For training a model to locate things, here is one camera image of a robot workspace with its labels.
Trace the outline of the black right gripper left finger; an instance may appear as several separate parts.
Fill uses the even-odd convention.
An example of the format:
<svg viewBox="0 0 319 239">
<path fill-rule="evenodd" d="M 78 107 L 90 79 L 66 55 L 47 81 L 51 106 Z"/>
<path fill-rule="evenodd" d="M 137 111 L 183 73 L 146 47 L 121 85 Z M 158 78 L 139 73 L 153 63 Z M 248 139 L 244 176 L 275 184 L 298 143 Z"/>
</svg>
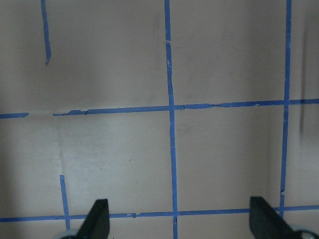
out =
<svg viewBox="0 0 319 239">
<path fill-rule="evenodd" d="M 107 199 L 94 202 L 85 221 L 80 227 L 78 239 L 107 239 L 110 233 L 110 215 Z"/>
</svg>

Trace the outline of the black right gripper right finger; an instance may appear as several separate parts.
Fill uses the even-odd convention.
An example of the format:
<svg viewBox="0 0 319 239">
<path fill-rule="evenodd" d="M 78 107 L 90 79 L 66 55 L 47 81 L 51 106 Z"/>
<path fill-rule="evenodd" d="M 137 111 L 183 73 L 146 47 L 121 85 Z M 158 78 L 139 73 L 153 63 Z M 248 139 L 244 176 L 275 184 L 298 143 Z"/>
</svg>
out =
<svg viewBox="0 0 319 239">
<path fill-rule="evenodd" d="M 255 239 L 301 239 L 263 197 L 250 197 L 249 228 Z"/>
</svg>

